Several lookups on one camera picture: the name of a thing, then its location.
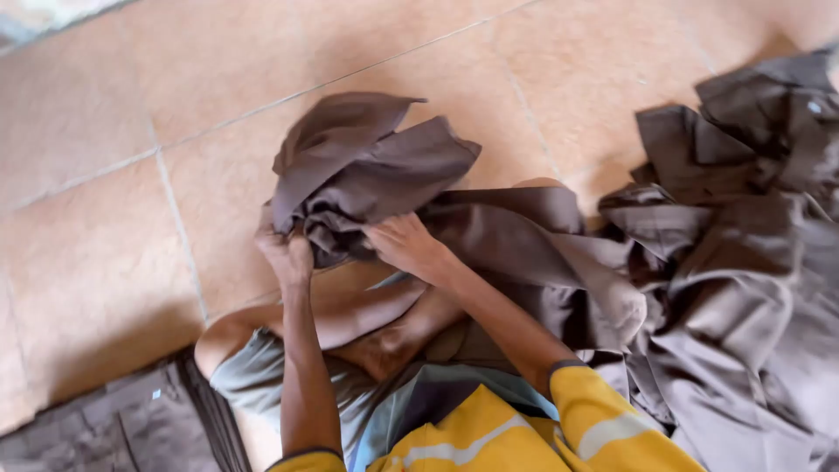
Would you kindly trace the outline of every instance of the crumpled fabric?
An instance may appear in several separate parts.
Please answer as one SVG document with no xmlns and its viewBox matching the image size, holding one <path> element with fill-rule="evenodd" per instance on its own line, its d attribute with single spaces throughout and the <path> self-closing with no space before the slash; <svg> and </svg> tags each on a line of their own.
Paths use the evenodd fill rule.
<svg viewBox="0 0 839 472">
<path fill-rule="evenodd" d="M 415 99 L 328 97 L 278 157 L 276 226 L 302 222 L 328 265 L 355 255 L 362 224 L 416 211 L 711 472 L 839 470 L 839 99 L 826 75 L 835 55 L 713 77 L 696 87 L 699 112 L 639 113 L 649 163 L 600 201 L 607 226 L 597 233 L 564 188 L 445 191 L 477 145 L 434 118 L 415 128 L 432 130 L 435 152 L 414 152 L 425 141 L 393 130 Z M 344 153 L 329 137 L 355 122 L 331 122 L 329 103 L 352 100 L 376 108 L 351 107 L 376 123 L 360 122 L 365 133 Z M 379 162 L 371 149 L 381 148 Z M 344 174 L 350 167 L 364 178 Z M 490 344 L 483 336 L 454 359 Z"/>
</svg>

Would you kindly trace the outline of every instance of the yellow shirt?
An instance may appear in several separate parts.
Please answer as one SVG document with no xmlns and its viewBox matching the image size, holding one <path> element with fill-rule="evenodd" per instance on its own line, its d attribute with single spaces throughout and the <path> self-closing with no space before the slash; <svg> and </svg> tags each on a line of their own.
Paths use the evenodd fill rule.
<svg viewBox="0 0 839 472">
<path fill-rule="evenodd" d="M 704 470 L 646 424 L 594 370 L 581 365 L 556 370 L 550 393 L 559 422 L 522 415 L 481 385 L 441 422 L 415 429 L 367 471 Z M 338 454 L 316 451 L 280 460 L 268 472 L 315 470 L 346 468 Z"/>
</svg>

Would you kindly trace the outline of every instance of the brown fabric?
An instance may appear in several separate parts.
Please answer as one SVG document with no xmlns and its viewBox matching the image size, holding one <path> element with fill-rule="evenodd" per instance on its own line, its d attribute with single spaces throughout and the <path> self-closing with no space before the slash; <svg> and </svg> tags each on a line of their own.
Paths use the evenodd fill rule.
<svg viewBox="0 0 839 472">
<path fill-rule="evenodd" d="M 192 347 L 0 438 L 6 472 L 250 472 L 232 411 Z"/>
<path fill-rule="evenodd" d="M 477 147 L 442 118 L 391 133 L 414 100 L 328 97 L 278 157 L 277 229 L 303 221 L 324 265 L 357 253 L 361 224 L 415 210 L 710 471 L 836 470 L 839 104 L 830 54 L 714 77 L 696 88 L 700 113 L 640 113 L 650 162 L 633 173 L 637 183 L 601 200 L 608 225 L 598 234 L 586 234 L 566 189 L 443 191 Z M 333 114 L 341 131 L 355 126 L 344 106 L 365 117 L 363 139 L 331 138 Z M 296 149 L 320 150 L 311 159 Z M 292 184 L 292 175 L 306 181 Z M 461 351 L 489 343 L 472 336 Z"/>
</svg>

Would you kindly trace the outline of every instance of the man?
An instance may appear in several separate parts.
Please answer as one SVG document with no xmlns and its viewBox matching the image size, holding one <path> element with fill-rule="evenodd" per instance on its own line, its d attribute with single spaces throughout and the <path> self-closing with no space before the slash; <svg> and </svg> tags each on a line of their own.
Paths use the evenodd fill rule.
<svg viewBox="0 0 839 472">
<path fill-rule="evenodd" d="M 297 229 L 289 237 L 274 235 L 268 225 L 261 231 L 258 245 L 279 278 L 282 313 L 269 307 L 234 313 L 207 332 L 196 358 L 231 403 L 279 422 L 284 458 L 270 472 L 348 465 L 376 471 L 702 470 L 559 339 L 431 237 L 413 213 L 365 234 L 383 261 L 424 283 L 384 287 L 375 300 L 362 294 L 357 307 L 313 308 L 309 242 Z M 381 309 L 359 309 L 365 302 Z M 400 309 L 407 312 L 396 319 Z M 396 390 L 407 383 L 398 370 L 462 311 L 521 376 L 447 367 L 420 371 L 420 380 Z M 339 359 L 350 364 L 336 364 Z M 352 374 L 353 364 L 377 382 L 349 380 L 364 378 Z M 393 401 L 382 403 L 383 397 Z M 393 410 L 377 416 L 383 407 Z M 372 431 L 382 423 L 371 417 L 385 418 L 386 434 Z"/>
</svg>

